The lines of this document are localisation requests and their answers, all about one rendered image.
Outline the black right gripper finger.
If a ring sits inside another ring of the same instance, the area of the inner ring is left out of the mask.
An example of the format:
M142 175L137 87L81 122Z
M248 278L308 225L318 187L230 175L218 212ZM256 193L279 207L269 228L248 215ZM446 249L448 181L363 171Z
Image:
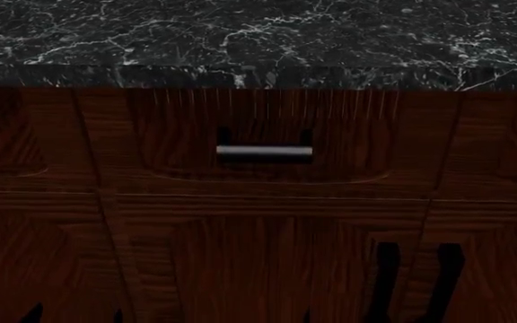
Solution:
M465 258L460 244L445 243L438 248L440 273L433 289L433 323L442 323L445 311L460 278Z
M399 245L396 242L380 242L376 252L377 274L367 311L367 323L391 323L389 308L398 278L399 263Z

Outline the dark wood cabinet door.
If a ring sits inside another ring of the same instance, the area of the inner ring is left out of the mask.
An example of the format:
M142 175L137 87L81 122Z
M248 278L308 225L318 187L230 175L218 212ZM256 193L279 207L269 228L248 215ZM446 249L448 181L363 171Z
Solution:
M432 309L438 248L453 244L464 260L452 293ZM433 201L398 314L399 323L517 323L517 203Z
M138 323L367 323L380 242L394 317L426 201L275 196L101 200Z
M0 192L0 323L138 323L98 198Z

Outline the black marble countertop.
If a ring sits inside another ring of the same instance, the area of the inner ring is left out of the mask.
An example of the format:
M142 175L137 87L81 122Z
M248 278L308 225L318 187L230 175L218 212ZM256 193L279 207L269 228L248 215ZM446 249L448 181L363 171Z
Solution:
M0 86L517 91L517 0L0 0Z

